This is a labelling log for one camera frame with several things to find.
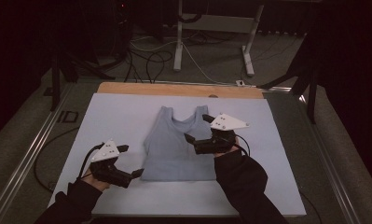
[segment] table leg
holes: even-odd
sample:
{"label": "table leg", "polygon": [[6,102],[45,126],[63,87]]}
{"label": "table leg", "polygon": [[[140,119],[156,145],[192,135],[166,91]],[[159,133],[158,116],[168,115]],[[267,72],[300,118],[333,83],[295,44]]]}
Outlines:
{"label": "table leg", "polygon": [[250,48],[252,47],[253,40],[255,39],[255,33],[257,31],[263,9],[264,9],[264,5],[261,5],[258,7],[258,10],[255,13],[255,17],[253,19],[253,25],[252,25],[252,30],[250,31],[249,41],[247,42],[246,46],[241,47],[241,50],[243,53],[244,65],[246,67],[246,75],[248,77],[252,77],[255,74],[255,70],[252,64],[252,57],[250,57]]}
{"label": "table leg", "polygon": [[[183,16],[183,0],[179,0],[179,17]],[[182,69],[182,53],[183,53],[183,42],[182,42],[183,23],[177,21],[177,45],[176,52],[174,53],[174,66],[173,70],[178,72]]]}

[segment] stand base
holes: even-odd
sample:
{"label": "stand base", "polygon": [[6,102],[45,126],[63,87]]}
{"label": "stand base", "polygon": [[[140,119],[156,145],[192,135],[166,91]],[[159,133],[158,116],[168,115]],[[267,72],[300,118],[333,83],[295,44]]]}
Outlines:
{"label": "stand base", "polygon": [[180,47],[176,48],[174,53],[174,66],[173,70],[179,72],[182,70],[182,53],[183,53],[183,44],[180,44]]}
{"label": "stand base", "polygon": [[246,68],[246,75],[248,77],[253,77],[255,75],[255,70],[253,68],[252,64],[252,57],[250,57],[250,53],[247,52],[245,53],[244,50],[246,49],[246,46],[241,47],[241,52],[243,54],[243,59],[244,59],[244,65]]}

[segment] white stand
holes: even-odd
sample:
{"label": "white stand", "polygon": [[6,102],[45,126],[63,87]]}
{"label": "white stand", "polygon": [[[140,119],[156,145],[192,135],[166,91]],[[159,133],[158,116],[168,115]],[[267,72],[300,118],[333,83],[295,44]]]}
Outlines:
{"label": "white stand", "polygon": [[[179,16],[183,16],[183,0],[179,0]],[[183,42],[182,42],[182,30],[183,23],[177,22],[177,45],[176,52],[174,53],[174,66],[173,70],[179,72],[182,69],[182,54],[183,54]]]}
{"label": "white stand", "polygon": [[250,31],[250,38],[247,42],[247,46],[241,47],[241,51],[243,52],[244,65],[246,68],[246,75],[248,77],[252,77],[255,75],[255,70],[252,64],[252,57],[250,57],[250,48],[252,47],[253,40],[255,39],[255,33],[257,31],[263,9],[263,5],[258,7],[257,13],[255,13],[255,19],[253,20],[252,30]]}
{"label": "white stand", "polygon": [[[255,13],[253,19],[246,18],[233,18],[233,17],[221,17],[221,16],[209,16],[204,15],[202,18],[194,23],[177,22],[177,45],[176,52],[174,54],[174,66],[173,70],[178,72],[182,68],[182,53],[183,53],[183,42],[182,42],[182,31],[183,29],[198,29],[198,30],[216,30],[225,32],[240,32],[249,33],[250,38],[246,46],[242,46],[243,59],[246,67],[246,74],[252,77],[255,74],[253,69],[252,59],[250,57],[250,48],[252,47],[255,33],[261,18],[264,5],[260,5]],[[179,0],[179,16],[183,17],[183,0]]]}

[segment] white plastic piece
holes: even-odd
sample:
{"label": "white plastic piece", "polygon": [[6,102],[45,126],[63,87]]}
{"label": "white plastic piece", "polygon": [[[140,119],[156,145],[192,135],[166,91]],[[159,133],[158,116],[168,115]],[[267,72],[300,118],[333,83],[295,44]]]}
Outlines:
{"label": "white plastic piece", "polygon": [[255,70],[253,68],[252,64],[252,58],[250,57],[250,52],[245,52],[246,46],[242,46],[242,54],[243,54],[243,59],[244,59],[244,65],[246,67],[246,75],[248,77],[252,77],[255,75]]}
{"label": "white plastic piece", "polygon": [[101,149],[92,157],[90,162],[105,161],[119,156],[116,143],[113,140],[107,141]]}
{"label": "white plastic piece", "polygon": [[246,123],[240,119],[235,119],[230,115],[221,114],[217,116],[214,121],[211,123],[211,128],[221,130],[221,131],[230,131],[241,128],[248,128],[249,123]]}
{"label": "white plastic piece", "polygon": [[236,80],[236,85],[239,86],[239,87],[244,87],[246,86],[246,84],[244,84],[244,81],[243,80]]}
{"label": "white plastic piece", "polygon": [[176,47],[176,52],[174,53],[174,65],[173,70],[179,72],[182,70],[182,54],[183,54],[183,44]]}

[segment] hand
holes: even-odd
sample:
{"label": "hand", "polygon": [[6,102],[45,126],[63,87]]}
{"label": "hand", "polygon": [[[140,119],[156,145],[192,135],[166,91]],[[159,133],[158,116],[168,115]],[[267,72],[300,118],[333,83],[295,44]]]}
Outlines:
{"label": "hand", "polygon": [[[237,145],[239,144],[238,137],[235,138],[235,143],[236,143]],[[236,150],[238,150],[237,147],[232,147],[228,152],[233,152],[233,151],[236,151]],[[214,156],[215,156],[215,157],[221,157],[222,155],[224,155],[224,154],[226,154],[226,153],[228,153],[228,152],[225,152],[225,153],[223,153],[223,152],[220,152],[220,153],[214,153]]]}
{"label": "hand", "polygon": [[92,173],[90,172],[90,169],[87,170],[87,172],[84,174],[84,177],[81,178],[81,180],[86,182],[87,184],[90,184],[91,186],[100,191],[104,191],[105,189],[110,188],[109,183],[95,179],[95,177],[93,177]]}

